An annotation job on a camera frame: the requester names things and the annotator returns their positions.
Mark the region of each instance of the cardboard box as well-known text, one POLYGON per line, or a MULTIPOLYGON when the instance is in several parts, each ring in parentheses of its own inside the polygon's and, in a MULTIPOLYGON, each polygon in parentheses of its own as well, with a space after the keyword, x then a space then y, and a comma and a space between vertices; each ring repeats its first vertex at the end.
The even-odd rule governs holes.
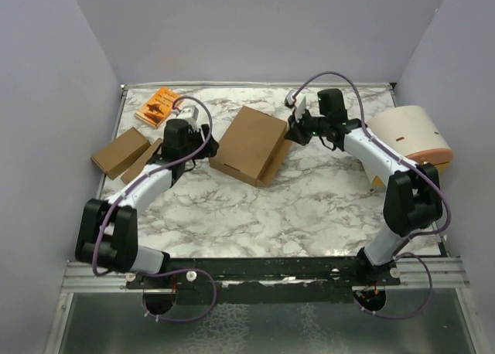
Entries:
POLYGON ((252 186, 269 186, 291 147, 284 139, 286 131, 286 121, 244 106, 221 138, 210 166, 252 186))
POLYGON ((135 116, 154 128, 158 128, 172 113, 172 104, 178 97, 177 93, 162 87, 138 109, 135 116))
POLYGON ((127 170, 150 146, 148 139, 135 128, 130 128, 91 159, 108 175, 115 179, 127 170))
POLYGON ((156 139, 151 146, 145 150, 145 152, 141 155, 141 157, 138 158, 136 162, 134 162, 131 167, 129 167, 129 170, 125 172, 125 174, 121 177, 121 180, 125 183, 128 184, 132 180, 138 177, 139 173, 142 171, 142 169, 145 167, 146 162, 152 157, 153 153, 157 149, 159 149, 160 144, 162 143, 163 139, 156 139))

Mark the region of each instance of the book cover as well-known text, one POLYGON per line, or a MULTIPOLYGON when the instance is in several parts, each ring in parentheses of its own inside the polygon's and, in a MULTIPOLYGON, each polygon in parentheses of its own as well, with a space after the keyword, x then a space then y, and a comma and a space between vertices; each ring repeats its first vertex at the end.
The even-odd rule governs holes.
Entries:
POLYGON ((159 128, 172 113, 172 103, 178 97, 177 93, 162 87, 138 109, 135 116, 154 128, 159 128))

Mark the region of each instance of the marble tabletop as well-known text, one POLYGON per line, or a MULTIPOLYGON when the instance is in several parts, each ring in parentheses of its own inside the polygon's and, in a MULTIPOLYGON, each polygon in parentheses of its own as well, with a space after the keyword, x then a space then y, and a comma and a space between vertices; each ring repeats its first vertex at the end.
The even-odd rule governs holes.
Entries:
MULTIPOLYGON (((213 136, 220 140, 243 105, 287 119, 283 106, 290 87, 171 87, 204 102, 213 115, 213 136)), ((352 90, 341 87, 350 117, 358 117, 352 90)), ((158 130, 134 113, 156 88, 128 90, 117 135, 137 128, 151 142, 158 130)), ((316 91, 304 91, 317 113, 316 91)), ((388 85, 360 87, 367 118, 394 103, 388 85)), ((206 123, 204 112, 200 122, 206 123)), ((124 187, 105 179, 102 196, 124 187)), ((363 166, 341 151, 329 151, 318 140, 294 144, 268 188, 254 188, 212 169, 208 161, 183 175, 138 218, 141 245, 173 257, 308 257, 355 254, 381 228, 384 190, 369 192, 363 166)), ((438 237, 419 237, 407 246, 417 254, 439 254, 438 237)))

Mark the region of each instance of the book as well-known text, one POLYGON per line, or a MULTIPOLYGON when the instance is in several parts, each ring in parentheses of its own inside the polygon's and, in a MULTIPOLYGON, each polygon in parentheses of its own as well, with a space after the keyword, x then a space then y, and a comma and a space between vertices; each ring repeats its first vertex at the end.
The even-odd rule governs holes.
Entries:
POLYGON ((162 87, 150 100, 138 109, 135 116, 154 128, 159 128, 172 113, 172 103, 178 97, 179 95, 177 93, 166 87, 162 87))

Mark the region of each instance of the cable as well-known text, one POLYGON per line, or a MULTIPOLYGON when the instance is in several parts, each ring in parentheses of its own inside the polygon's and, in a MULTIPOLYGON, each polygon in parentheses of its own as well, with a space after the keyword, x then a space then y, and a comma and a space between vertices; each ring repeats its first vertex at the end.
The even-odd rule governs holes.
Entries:
POLYGON ((213 307, 217 303, 217 286, 215 285, 215 280, 213 279, 211 274, 209 274, 208 272, 206 272, 202 269, 188 268, 188 269, 178 269, 177 271, 168 271, 166 273, 161 273, 161 274, 141 273, 141 275, 145 275, 146 277, 151 277, 151 278, 163 278, 163 277, 170 277, 170 276, 176 275, 178 273, 186 273, 188 271, 195 271, 197 273, 201 273, 201 274, 205 275, 210 280, 210 283, 213 287, 213 298, 211 299, 211 303, 208 306, 208 308, 203 313, 197 315, 196 317, 192 317, 192 318, 168 318, 168 317, 165 317, 163 315, 154 315, 154 314, 150 313, 148 307, 146 306, 146 301, 143 300, 143 308, 146 310, 145 316, 151 315, 154 319, 156 319, 156 321, 160 320, 160 321, 175 322, 175 323, 189 323, 189 322, 194 322, 194 321, 201 319, 206 314, 208 314, 210 311, 212 311, 213 307))
POLYGON ((404 314, 404 315, 389 315, 389 314, 385 314, 385 313, 379 313, 379 312, 376 312, 376 311, 368 310, 364 306, 362 306, 356 299, 354 299, 354 302, 360 306, 360 309, 362 311, 364 311, 365 313, 367 313, 369 315, 373 315, 374 317, 383 318, 383 319, 391 319, 391 320, 395 320, 395 321, 400 321, 400 320, 403 320, 403 319, 413 318, 416 315, 421 314, 428 307, 428 305, 430 304, 430 302, 432 300, 432 296, 433 296, 432 273, 428 269, 428 266, 426 265, 426 263, 418 255, 413 254, 412 252, 404 252, 404 253, 402 253, 400 255, 397 255, 396 258, 395 258, 395 260, 401 259, 402 257, 406 257, 406 256, 411 256, 411 257, 414 257, 416 260, 418 260, 421 263, 421 265, 424 267, 425 272, 426 272, 426 275, 428 276, 428 283, 429 283, 428 297, 426 298, 426 300, 423 303, 423 305, 421 305, 416 311, 413 311, 412 313, 407 313, 407 314, 404 314))
POLYGON ((405 167, 409 168, 412 170, 417 176, 425 180, 425 182, 435 190, 435 192, 439 195, 440 199, 443 202, 443 206, 445 207, 445 212, 446 212, 446 217, 445 217, 445 222, 444 224, 439 227, 437 230, 432 230, 429 232, 417 232, 417 233, 411 233, 409 234, 409 237, 404 241, 401 246, 394 252, 394 254, 398 253, 406 244, 409 243, 410 240, 413 238, 419 237, 419 236, 430 236, 434 234, 440 234, 443 231, 445 231, 449 225, 450 222, 452 221, 452 210, 450 209, 449 202, 447 201, 447 198, 444 196, 443 192, 440 190, 440 188, 428 177, 426 176, 423 172, 421 172, 418 168, 416 168, 415 165, 411 165, 408 162, 402 161, 402 157, 396 156, 395 153, 393 153, 386 145, 381 144, 378 140, 375 139, 375 137, 368 131, 368 128, 366 124, 364 123, 364 106, 363 106, 363 101, 361 100, 361 96, 359 94, 359 91, 357 90, 356 85, 354 84, 353 81, 351 81, 349 78, 344 76, 343 74, 339 72, 333 72, 333 71, 326 71, 326 72, 321 72, 316 74, 315 76, 311 77, 309 80, 307 80, 295 93, 292 95, 292 99, 295 101, 295 98, 299 95, 299 93, 307 87, 311 82, 313 82, 316 78, 324 76, 326 74, 338 76, 340 78, 343 78, 353 89, 354 93, 356 94, 357 98, 357 103, 359 104, 360 108, 360 117, 361 117, 361 128, 363 128, 364 134, 377 146, 379 147, 382 151, 384 151, 387 155, 389 155, 391 158, 399 162, 399 164, 404 165, 405 167))
POLYGON ((210 129, 208 131, 208 134, 204 138, 204 142, 202 143, 202 145, 200 145, 200 147, 197 150, 195 150, 193 153, 191 153, 190 155, 187 155, 185 157, 182 157, 182 158, 180 158, 174 162, 170 162, 170 163, 167 163, 163 166, 155 168, 154 170, 150 171, 148 174, 141 175, 124 191, 124 193, 122 193, 115 200, 115 202, 113 202, 111 204, 110 209, 108 209, 107 213, 105 214, 105 218, 103 218, 103 223, 100 226, 100 233, 98 234, 96 242, 94 243, 93 259, 91 260, 91 267, 93 269, 94 275, 96 275, 97 277, 100 277, 100 276, 103 276, 103 275, 110 273, 110 271, 104 271, 104 272, 98 271, 98 269, 97 269, 98 251, 100 250, 100 245, 101 245, 101 241, 103 240, 103 235, 104 235, 105 229, 107 228, 107 225, 110 222, 111 214, 114 212, 115 208, 118 206, 120 201, 122 201, 123 198, 125 198, 127 195, 129 195, 139 184, 144 182, 149 176, 154 175, 157 172, 161 172, 163 170, 166 170, 172 166, 178 165, 179 163, 189 161, 190 159, 192 159, 195 155, 197 155, 207 145, 208 141, 211 138, 211 131, 213 130, 213 118, 211 117, 210 111, 203 104, 203 102, 201 100, 198 100, 195 97, 190 97, 190 96, 184 95, 184 96, 181 96, 181 97, 178 97, 177 99, 175 99, 175 101, 172 104, 172 109, 176 109, 177 102, 179 102, 181 100, 185 100, 185 99, 190 99, 192 101, 197 102, 204 109, 204 111, 207 113, 208 123, 210 125, 210 129))

